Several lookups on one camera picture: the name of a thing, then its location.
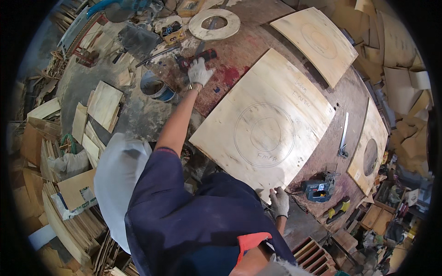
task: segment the blue bucket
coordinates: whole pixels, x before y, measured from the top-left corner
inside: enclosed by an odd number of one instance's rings
[[[175,96],[175,91],[150,70],[141,78],[140,88],[144,95],[163,102],[168,102]]]

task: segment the circular saw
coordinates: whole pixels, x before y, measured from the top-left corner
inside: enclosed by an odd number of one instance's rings
[[[137,11],[147,10],[151,3],[152,0],[103,0],[88,10],[87,18],[104,10],[104,15],[109,21],[120,23],[131,18]]]

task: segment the navy blue shirt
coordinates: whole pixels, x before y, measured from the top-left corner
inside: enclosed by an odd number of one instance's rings
[[[177,154],[167,148],[151,154],[125,217],[141,276],[228,275],[241,251],[238,237],[259,232],[270,234],[266,243],[277,256],[296,263],[250,186],[225,173],[211,174],[202,183],[193,196],[184,189]]]

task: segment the gloved hand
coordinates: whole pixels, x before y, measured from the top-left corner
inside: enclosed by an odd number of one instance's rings
[[[205,86],[210,77],[213,75],[213,70],[206,70],[204,58],[200,57],[198,60],[194,60],[192,62],[187,74],[189,76],[190,83],[200,83],[202,86]]]
[[[272,209],[275,212],[276,217],[285,216],[288,218],[289,195],[284,192],[282,187],[277,187],[275,190],[270,189],[269,195],[270,201],[272,202]]]

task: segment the circular hole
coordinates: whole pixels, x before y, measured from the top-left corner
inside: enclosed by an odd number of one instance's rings
[[[210,23],[215,18],[217,18],[217,22],[215,23],[215,26],[213,27],[214,30],[221,29],[222,27],[227,25],[227,20],[225,18],[222,18],[220,16],[212,16],[212,17],[209,17],[208,19],[204,20],[201,24],[201,27],[208,30]]]
[[[377,145],[374,139],[370,139],[364,152],[364,174],[369,176],[373,173],[377,158]]]

